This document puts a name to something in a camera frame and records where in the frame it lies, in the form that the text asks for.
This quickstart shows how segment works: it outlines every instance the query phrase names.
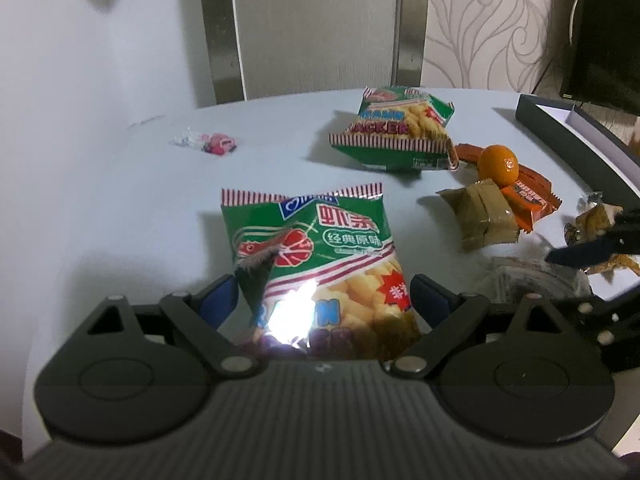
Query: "shrimp cracker bag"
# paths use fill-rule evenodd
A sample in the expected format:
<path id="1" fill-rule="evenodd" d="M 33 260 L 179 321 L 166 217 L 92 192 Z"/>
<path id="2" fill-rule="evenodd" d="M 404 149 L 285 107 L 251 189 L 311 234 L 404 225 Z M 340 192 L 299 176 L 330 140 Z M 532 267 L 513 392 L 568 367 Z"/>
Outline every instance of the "shrimp cracker bag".
<path id="1" fill-rule="evenodd" d="M 391 359 L 419 337 L 382 184 L 287 197 L 223 190 L 259 354 Z"/>
<path id="2" fill-rule="evenodd" d="M 445 129 L 453 104 L 405 86 L 367 88 L 358 119 L 329 143 L 373 170 L 455 170 L 455 147 Z"/>

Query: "tan wrapped snack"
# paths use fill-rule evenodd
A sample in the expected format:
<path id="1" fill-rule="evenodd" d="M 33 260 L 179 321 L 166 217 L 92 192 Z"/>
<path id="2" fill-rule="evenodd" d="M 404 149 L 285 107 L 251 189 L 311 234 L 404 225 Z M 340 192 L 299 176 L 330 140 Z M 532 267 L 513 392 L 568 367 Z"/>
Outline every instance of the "tan wrapped snack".
<path id="1" fill-rule="evenodd" d="M 567 245 L 587 242 L 596 239 L 602 232 L 615 224 L 616 215 L 622 213 L 617 205 L 599 203 L 585 211 L 575 219 L 575 228 L 568 224 L 564 228 L 564 240 Z M 631 256 L 614 254 L 608 262 L 584 269 L 587 274 L 601 274 L 613 272 L 616 269 L 631 269 L 636 276 L 640 276 L 640 266 Z"/>
<path id="2" fill-rule="evenodd" d="M 460 189 L 444 189 L 438 194 L 456 214 L 463 251 L 518 241 L 520 229 L 513 211 L 493 180 L 482 180 Z"/>

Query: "round table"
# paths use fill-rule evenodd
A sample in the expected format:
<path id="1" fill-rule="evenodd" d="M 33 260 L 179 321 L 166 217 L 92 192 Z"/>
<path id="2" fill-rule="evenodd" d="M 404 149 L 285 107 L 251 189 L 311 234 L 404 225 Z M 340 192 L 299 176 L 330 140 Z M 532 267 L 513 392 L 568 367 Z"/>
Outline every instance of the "round table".
<path id="1" fill-rule="evenodd" d="M 177 289 L 196 291 L 231 272 L 231 254 L 220 212 L 221 188 L 289 196 L 382 182 L 386 214 L 408 280 L 424 273 L 454 292 L 469 290 L 486 273 L 492 255 L 540 258 L 564 245 L 562 226 L 574 218 L 588 189 L 575 173 L 516 122 L 519 94 L 435 89 L 456 106 L 448 131 L 454 143 L 504 144 L 521 163 L 553 183 L 562 207 L 537 222 L 518 244 L 471 254 L 460 250 L 460 231 L 449 206 L 436 192 L 463 187 L 477 178 L 464 164 L 455 171 L 424 171 L 417 177 L 364 170 L 328 145 L 359 108 L 362 90 L 318 92 L 203 108 L 178 118 L 161 118 L 130 129 L 130 139 L 95 190 L 86 228 L 67 255 L 60 294 L 43 309 L 31 348 L 23 402 L 23 441 L 28 455 L 48 436 L 33 402 L 33 383 L 70 332 L 108 294 L 131 303 L 155 303 Z M 193 132 L 223 132 L 238 148 L 218 157 L 171 145 Z M 636 282 L 620 270 L 612 283 L 591 277 L 595 294 L 611 297 Z M 222 332 L 250 320 L 241 306 Z"/>

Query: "stainless steel frame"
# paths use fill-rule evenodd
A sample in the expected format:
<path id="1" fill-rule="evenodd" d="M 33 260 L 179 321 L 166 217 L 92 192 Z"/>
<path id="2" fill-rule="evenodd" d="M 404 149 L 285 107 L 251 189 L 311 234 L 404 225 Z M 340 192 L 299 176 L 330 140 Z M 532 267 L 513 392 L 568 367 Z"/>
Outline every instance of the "stainless steel frame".
<path id="1" fill-rule="evenodd" d="M 420 86 L 429 0 L 398 0 L 392 84 Z"/>
<path id="2" fill-rule="evenodd" d="M 419 86 L 429 0 L 397 0 L 391 84 Z M 216 102 L 244 100 L 233 0 L 202 0 Z"/>

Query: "orange wrapper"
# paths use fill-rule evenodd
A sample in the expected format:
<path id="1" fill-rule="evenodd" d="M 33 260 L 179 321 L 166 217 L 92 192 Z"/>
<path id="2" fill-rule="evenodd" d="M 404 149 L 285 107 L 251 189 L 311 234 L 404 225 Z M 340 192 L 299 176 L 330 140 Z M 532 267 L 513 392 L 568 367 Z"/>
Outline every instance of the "orange wrapper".
<path id="1" fill-rule="evenodd" d="M 460 160 L 477 164 L 482 148 L 472 144 L 459 144 L 456 151 Z M 534 222 L 551 214 L 562 203 L 551 192 L 551 182 L 548 179 L 522 164 L 518 180 L 500 191 L 511 206 L 518 227 L 527 233 L 533 231 Z"/>

